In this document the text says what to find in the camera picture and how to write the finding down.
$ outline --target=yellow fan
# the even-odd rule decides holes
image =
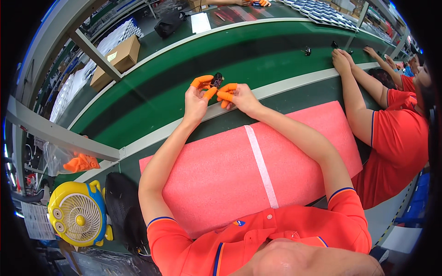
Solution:
[[[75,246],[103,245],[114,239],[106,224],[106,209],[100,183],[65,182],[51,195],[49,221],[60,237]]]

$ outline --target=white paper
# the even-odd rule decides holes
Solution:
[[[381,246],[383,248],[408,254],[413,250],[420,232],[422,232],[422,228],[394,226],[393,230]]]
[[[209,18],[205,12],[197,13],[191,16],[192,20],[192,33],[199,34],[211,30]]]
[[[108,62],[111,62],[111,61],[112,61],[114,58],[116,58],[116,57],[117,57],[117,52],[115,52],[115,53],[113,53],[113,54],[107,56],[107,61],[108,61]]]

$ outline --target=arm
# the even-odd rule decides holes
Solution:
[[[353,59],[346,51],[337,49],[336,52],[341,53],[342,55],[344,55],[344,57],[347,58],[348,63],[350,64],[351,73],[353,74],[353,77],[356,79],[356,81],[360,83],[365,88],[365,90],[367,90],[367,92],[370,94],[370,96],[373,97],[378,105],[380,105],[384,109],[387,108],[388,88],[383,86],[380,81],[365,73],[364,70],[354,64]]]
[[[224,5],[234,5],[241,3],[241,0],[207,0],[206,3],[208,5],[217,5],[217,6],[224,6]]]
[[[393,79],[393,82],[395,85],[398,86],[398,88],[400,88],[401,90],[403,90],[403,85],[402,85],[402,79],[400,78],[400,75],[397,74],[394,69],[388,65],[374,50],[373,48],[370,47],[365,47],[364,51],[367,52],[372,58],[374,58],[379,65],[381,66],[382,69],[384,69]]]
[[[224,5],[240,5],[240,6],[248,6],[251,5],[252,1],[254,0],[207,0],[206,3],[208,5],[217,5],[217,6],[224,6]],[[267,0],[256,0],[259,1],[261,6],[271,6],[272,4]]]
[[[341,75],[345,114],[347,116],[348,124],[350,125],[351,131],[356,137],[358,137],[362,142],[366,143],[367,145],[372,146],[371,126],[374,111],[367,109],[367,107],[365,106],[364,98],[362,97],[358,84],[356,83],[356,80],[354,79],[352,74],[353,67],[350,66],[348,59],[344,56],[344,54],[342,54],[342,52],[345,53],[345,51],[338,51],[335,49],[332,52],[332,57],[333,65],[338,73]],[[366,75],[367,78],[370,78],[366,81],[375,80],[377,83],[381,84],[377,79],[365,73],[361,68],[357,67],[356,65],[354,65],[354,67],[354,70],[356,71],[356,74],[358,76],[365,77]]]
[[[186,110],[183,121],[167,138],[144,169],[138,187],[138,198],[144,221],[148,225],[153,219],[166,216],[173,218],[172,212],[163,199],[162,191],[169,174],[187,138],[199,125],[206,114],[207,103],[216,93],[216,87],[207,92],[213,76],[196,78],[185,94]]]
[[[284,114],[264,107],[246,84],[228,84],[220,89],[218,97],[233,102],[248,116],[271,126],[315,160],[321,167],[328,199],[339,189],[353,187],[341,156],[321,133]]]

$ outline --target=black bag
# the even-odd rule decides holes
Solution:
[[[155,31],[162,38],[167,38],[186,20],[187,15],[184,12],[174,10],[165,16],[155,26]]]
[[[110,173],[106,177],[104,201],[112,221],[114,238],[139,257],[138,248],[143,248],[143,240],[147,237],[137,185],[123,174]]]

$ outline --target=collar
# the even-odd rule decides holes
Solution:
[[[251,230],[240,242],[221,242],[213,266],[213,276],[229,275],[245,265],[267,239],[288,238],[309,246],[328,247],[321,237],[300,238],[296,231],[276,232],[276,228]]]

